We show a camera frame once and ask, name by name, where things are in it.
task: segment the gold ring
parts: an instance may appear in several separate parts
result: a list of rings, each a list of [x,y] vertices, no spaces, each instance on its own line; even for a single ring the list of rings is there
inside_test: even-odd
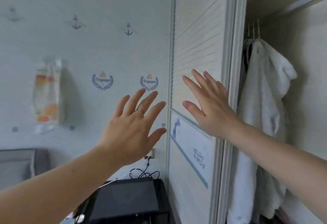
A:
[[[140,108],[137,108],[136,110],[141,111],[145,115],[145,111],[144,110],[142,110]]]

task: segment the power outlet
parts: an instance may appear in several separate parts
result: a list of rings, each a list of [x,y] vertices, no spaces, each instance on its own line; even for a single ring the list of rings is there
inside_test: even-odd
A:
[[[144,159],[147,160],[148,158],[154,159],[156,154],[156,150],[153,148],[146,156],[144,156]]]

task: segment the white louvered door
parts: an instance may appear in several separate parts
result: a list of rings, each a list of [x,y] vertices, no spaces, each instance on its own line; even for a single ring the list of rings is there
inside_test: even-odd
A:
[[[240,56],[245,3],[246,0],[244,3],[236,0],[174,2],[167,178],[168,195],[177,223],[211,224],[224,219],[227,192],[219,192],[221,186],[228,190],[226,170],[229,166],[223,164],[226,160],[223,151],[227,145],[203,132],[182,106],[184,100],[198,104],[184,85],[182,75],[194,79],[192,69],[200,73],[208,71],[229,86],[230,75],[239,73],[235,61]],[[241,19],[235,17],[237,5],[244,7]],[[238,82],[232,84],[233,88],[238,88]]]

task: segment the anchor-patterned wallpaper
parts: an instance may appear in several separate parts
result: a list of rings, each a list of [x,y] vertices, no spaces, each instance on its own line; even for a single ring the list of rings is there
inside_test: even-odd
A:
[[[156,101],[167,101],[171,3],[0,0],[0,149],[48,148],[57,166],[97,143],[122,96],[144,87],[147,94],[158,90]],[[49,55],[63,59],[67,118],[59,128],[35,135],[34,73]],[[163,111],[154,128],[166,122]],[[158,163],[164,174],[165,137],[158,149],[153,166]]]

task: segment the white bathrobe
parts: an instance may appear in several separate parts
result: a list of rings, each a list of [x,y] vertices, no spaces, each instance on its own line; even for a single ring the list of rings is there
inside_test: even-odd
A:
[[[285,142],[282,98],[296,77],[286,58],[265,41],[256,40],[239,98],[238,115],[246,123]],[[227,224],[249,224],[252,212],[272,218],[284,200],[286,187],[237,148],[233,150],[232,160]]]

